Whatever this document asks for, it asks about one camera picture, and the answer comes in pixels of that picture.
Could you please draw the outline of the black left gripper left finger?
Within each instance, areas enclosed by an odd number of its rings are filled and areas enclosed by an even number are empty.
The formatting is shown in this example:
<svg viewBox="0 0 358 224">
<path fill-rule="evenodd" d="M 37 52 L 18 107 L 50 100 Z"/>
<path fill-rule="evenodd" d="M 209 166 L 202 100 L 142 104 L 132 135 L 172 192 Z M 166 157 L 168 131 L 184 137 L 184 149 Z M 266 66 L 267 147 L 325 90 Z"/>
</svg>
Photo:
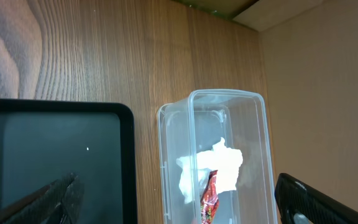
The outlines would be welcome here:
<svg viewBox="0 0 358 224">
<path fill-rule="evenodd" d="M 2 209 L 0 224 L 76 224 L 84 194 L 84 183 L 69 173 Z"/>
</svg>

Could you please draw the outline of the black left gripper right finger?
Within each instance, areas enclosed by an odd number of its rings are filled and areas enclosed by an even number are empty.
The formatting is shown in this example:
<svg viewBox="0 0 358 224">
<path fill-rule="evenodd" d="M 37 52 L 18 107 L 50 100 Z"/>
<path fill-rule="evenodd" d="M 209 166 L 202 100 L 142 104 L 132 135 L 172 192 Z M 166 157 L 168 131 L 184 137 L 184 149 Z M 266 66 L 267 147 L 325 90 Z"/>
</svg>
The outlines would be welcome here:
<svg viewBox="0 0 358 224">
<path fill-rule="evenodd" d="M 358 224 L 357 211 L 286 173 L 278 176 L 275 200 L 283 224 Z"/>
</svg>

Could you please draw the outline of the red snack wrapper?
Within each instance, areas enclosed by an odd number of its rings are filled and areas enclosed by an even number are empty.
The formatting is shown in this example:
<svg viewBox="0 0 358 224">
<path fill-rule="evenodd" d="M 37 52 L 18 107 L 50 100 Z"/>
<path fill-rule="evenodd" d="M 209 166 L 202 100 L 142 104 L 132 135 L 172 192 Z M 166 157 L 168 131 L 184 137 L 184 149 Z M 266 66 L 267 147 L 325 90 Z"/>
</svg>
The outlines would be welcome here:
<svg viewBox="0 0 358 224">
<path fill-rule="evenodd" d="M 219 198 L 216 191 L 217 173 L 216 170 L 209 173 L 208 183 L 200 200 L 202 224 L 212 224 L 219 207 Z"/>
</svg>

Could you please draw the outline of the white napkin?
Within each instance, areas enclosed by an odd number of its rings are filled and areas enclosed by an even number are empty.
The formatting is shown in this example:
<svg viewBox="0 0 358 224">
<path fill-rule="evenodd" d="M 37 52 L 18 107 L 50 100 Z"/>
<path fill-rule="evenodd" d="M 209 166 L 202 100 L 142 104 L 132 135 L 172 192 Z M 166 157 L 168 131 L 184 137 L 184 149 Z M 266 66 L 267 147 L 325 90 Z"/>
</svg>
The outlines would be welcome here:
<svg viewBox="0 0 358 224">
<path fill-rule="evenodd" d="M 206 188 L 209 173 L 217 172 L 216 193 L 236 190 L 239 168 L 243 163 L 242 152 L 239 149 L 226 147 L 226 141 L 221 138 L 213 144 L 212 149 L 196 154 L 197 186 L 201 195 Z M 184 196 L 184 203 L 188 204 L 195 199 L 191 176 L 190 156 L 183 156 L 176 159 L 177 165 L 182 169 L 179 189 Z"/>
</svg>

